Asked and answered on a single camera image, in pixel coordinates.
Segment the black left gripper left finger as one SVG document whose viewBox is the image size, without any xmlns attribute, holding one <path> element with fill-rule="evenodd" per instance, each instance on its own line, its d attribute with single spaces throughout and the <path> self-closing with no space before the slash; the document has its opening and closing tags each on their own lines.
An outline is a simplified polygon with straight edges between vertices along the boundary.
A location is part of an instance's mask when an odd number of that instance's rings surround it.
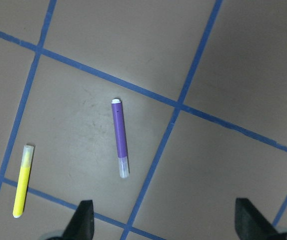
<svg viewBox="0 0 287 240">
<path fill-rule="evenodd" d="M 94 232 L 93 201 L 83 200 L 79 203 L 61 237 L 63 240 L 92 240 Z"/>
</svg>

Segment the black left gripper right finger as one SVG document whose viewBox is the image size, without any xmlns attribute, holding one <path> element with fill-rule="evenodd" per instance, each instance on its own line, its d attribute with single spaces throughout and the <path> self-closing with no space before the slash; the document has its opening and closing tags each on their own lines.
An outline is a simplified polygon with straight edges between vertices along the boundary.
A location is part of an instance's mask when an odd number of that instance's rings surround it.
<svg viewBox="0 0 287 240">
<path fill-rule="evenodd" d="M 278 231 L 248 198 L 236 198 L 234 229 L 240 240 L 267 240 Z"/>
</svg>

